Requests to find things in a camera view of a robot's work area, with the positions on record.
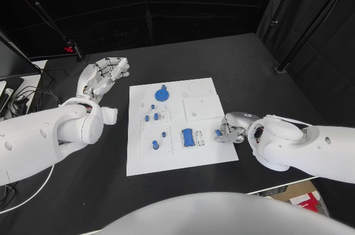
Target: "black tabletop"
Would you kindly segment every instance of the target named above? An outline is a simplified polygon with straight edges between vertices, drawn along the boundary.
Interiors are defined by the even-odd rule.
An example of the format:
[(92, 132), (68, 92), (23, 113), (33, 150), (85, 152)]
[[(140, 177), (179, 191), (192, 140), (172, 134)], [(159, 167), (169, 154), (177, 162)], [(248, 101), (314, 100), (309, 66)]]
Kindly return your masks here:
[[(99, 103), (118, 109), (117, 124), (105, 125), (98, 142), (55, 165), (36, 197), (0, 215), (1, 234), (81, 234), (163, 199), (209, 191), (249, 193), (309, 178), (294, 168), (267, 169), (247, 142), (234, 145), (235, 162), (125, 176), (130, 86), (211, 77), (225, 113), (275, 114), (325, 124), (290, 76), (275, 74), (277, 62), (254, 34), (92, 54), (86, 62), (104, 57), (127, 57), (130, 63), (130, 76), (117, 81)], [(73, 74), (84, 64), (68, 57), (47, 61), (46, 68)], [(79, 75), (66, 77), (59, 70), (49, 74), (52, 91), (65, 101), (75, 96)], [(55, 107), (50, 96), (43, 104)], [(47, 173), (49, 169), (19, 182), (8, 207), (36, 192)]]

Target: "black backdrop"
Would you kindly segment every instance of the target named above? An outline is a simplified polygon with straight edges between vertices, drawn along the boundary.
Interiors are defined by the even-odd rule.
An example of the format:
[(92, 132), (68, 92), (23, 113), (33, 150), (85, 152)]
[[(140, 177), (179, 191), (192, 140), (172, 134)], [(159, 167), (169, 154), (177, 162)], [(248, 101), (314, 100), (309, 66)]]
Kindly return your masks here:
[[(327, 0), (286, 0), (265, 42), (281, 62)], [(280, 0), (271, 0), (260, 23), (261, 38)], [(355, 0), (339, 0), (287, 67), (288, 74), (325, 121), (355, 127)], [(332, 217), (355, 228), (355, 185), (327, 179), (313, 181)]]
[[(257, 31), (268, 0), (37, 0), (85, 54)], [(0, 31), (27, 57), (65, 43), (23, 0), (0, 0)]]

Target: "robotic arm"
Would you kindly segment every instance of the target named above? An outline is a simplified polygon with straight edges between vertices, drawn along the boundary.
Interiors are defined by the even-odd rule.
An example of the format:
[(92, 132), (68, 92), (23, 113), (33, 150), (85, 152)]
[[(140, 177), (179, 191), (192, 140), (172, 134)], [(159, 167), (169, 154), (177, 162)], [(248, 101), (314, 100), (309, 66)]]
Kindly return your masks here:
[(128, 76), (127, 58), (89, 64), (79, 76), (76, 96), (63, 104), (0, 124), (0, 185), (19, 181), (72, 152), (94, 144), (104, 124), (115, 124), (117, 109), (98, 102), (117, 79)]
[[(299, 129), (293, 124), (304, 124)], [(225, 115), (218, 142), (248, 138), (260, 163), (275, 171), (290, 166), (310, 175), (355, 183), (355, 129), (312, 126), (287, 118), (232, 112)]]

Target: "monitor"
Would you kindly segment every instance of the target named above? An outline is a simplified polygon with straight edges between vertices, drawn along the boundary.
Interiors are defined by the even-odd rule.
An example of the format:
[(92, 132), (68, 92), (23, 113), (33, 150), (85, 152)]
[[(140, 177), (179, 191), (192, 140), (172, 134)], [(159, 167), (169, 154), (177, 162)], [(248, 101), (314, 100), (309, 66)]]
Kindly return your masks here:
[(40, 74), (40, 70), (0, 36), (0, 81)]

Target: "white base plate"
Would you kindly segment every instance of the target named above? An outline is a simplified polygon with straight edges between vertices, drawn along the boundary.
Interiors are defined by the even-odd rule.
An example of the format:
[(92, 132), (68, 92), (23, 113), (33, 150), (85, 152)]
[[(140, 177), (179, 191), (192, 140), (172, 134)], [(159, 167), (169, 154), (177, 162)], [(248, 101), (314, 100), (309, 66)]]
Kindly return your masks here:
[[(154, 98), (156, 91), (166, 85), (169, 99), (159, 102)], [(206, 103), (206, 111), (199, 110), (200, 117), (187, 121), (186, 113), (198, 109), (193, 103), (185, 102), (199, 97)], [(151, 121), (151, 114), (169, 112), (169, 119)], [(144, 115), (150, 115), (150, 123), (144, 123)], [(127, 176), (167, 171), (179, 168), (238, 160), (232, 142), (218, 143), (215, 130), (221, 127), (223, 110), (216, 96), (212, 79), (186, 80), (160, 84), (130, 87), (130, 122), (127, 145)], [(193, 131), (195, 146), (183, 146), (182, 130)], [(203, 145), (198, 145), (196, 132), (202, 132)], [(159, 149), (153, 149), (153, 140)]]

